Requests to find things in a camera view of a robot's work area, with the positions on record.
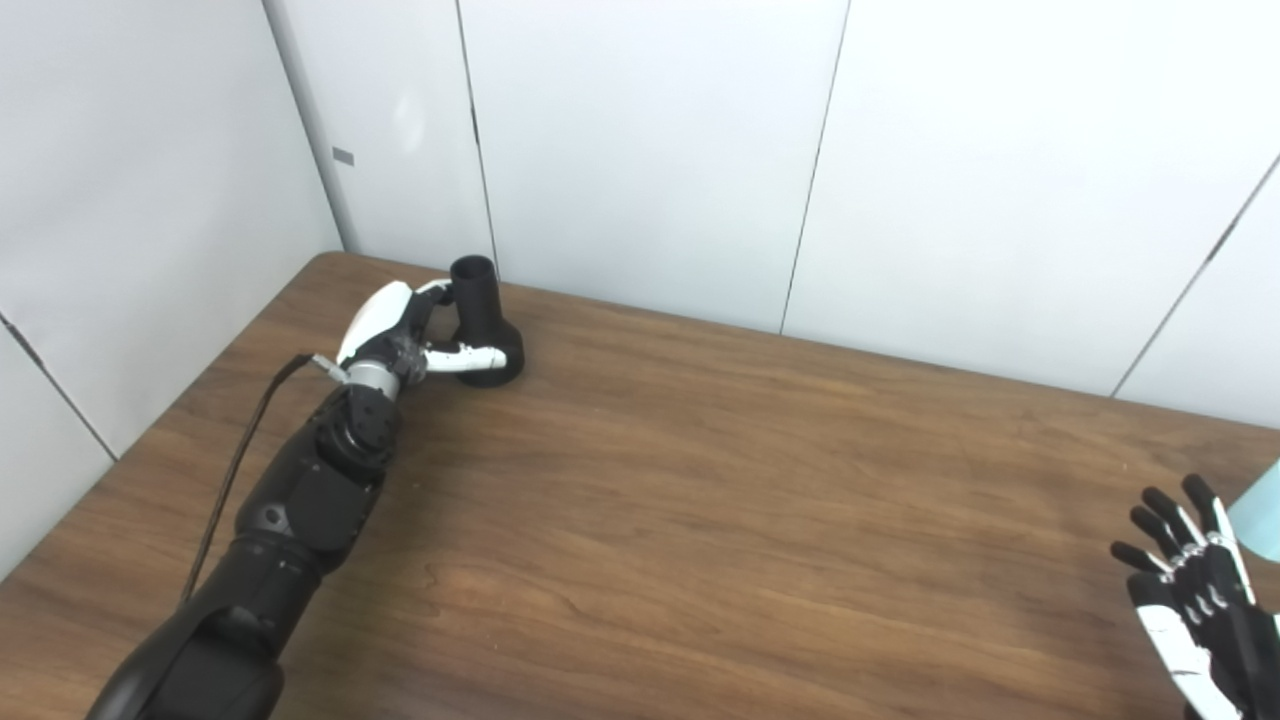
wood grain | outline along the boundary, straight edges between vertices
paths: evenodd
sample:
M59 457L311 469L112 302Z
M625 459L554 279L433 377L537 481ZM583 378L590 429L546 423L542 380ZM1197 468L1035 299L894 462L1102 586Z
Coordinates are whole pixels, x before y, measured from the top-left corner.
M435 275L323 255L262 311L0 584L0 717L83 716L172 610L270 375ZM1199 470L1234 497L1276 432L503 292L525 374L403 398L275 717L1180 716L1107 543L1137 539L1146 484ZM329 389L300 377L233 503Z

white robotic hand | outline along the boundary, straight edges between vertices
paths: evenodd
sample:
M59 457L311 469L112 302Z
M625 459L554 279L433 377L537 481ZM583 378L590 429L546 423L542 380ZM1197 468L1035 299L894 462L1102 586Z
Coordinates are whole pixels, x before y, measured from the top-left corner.
M356 313L347 334L338 350L338 365L347 365L367 342L406 324L406 318L415 311L415 305L448 305L452 301L452 281L431 281L417 290L401 282L390 282L375 292ZM420 337L422 328L406 327L406 332L417 331L412 338L420 345L422 363L412 364L412 379L421 379L421 373L468 373L474 370L494 370L507 366L507 355L497 347L472 347L461 342L430 342Z
M1199 475L1183 489L1201 525L1157 488L1129 514L1165 560L1124 542L1111 555L1138 570L1129 596L1188 717L1280 720L1280 619L1257 605L1222 501Z

robotic arm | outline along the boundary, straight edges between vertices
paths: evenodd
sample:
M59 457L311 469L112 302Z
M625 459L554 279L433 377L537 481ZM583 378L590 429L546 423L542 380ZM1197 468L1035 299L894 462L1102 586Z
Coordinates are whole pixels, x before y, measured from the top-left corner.
M502 316L493 264L463 258L451 275L416 291L403 282L383 287L356 314L337 364L311 357L340 387L279 450L237 514L236 539L218 566L124 660L88 720L270 716L284 688L278 659L378 501L401 389L433 372L497 387L524 368L522 338ZM425 340L434 309L453 302L454 337Z

black plastic cup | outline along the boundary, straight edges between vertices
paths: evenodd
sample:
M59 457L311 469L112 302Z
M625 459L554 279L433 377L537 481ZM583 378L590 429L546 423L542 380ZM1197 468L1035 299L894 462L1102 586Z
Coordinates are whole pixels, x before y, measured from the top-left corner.
M453 263L449 274L458 309L458 331L453 341L493 346L507 355L506 368L458 373L458 379L471 387L498 387L513 380L525 369L525 340L516 325L502 316L493 261L483 255L467 255Z

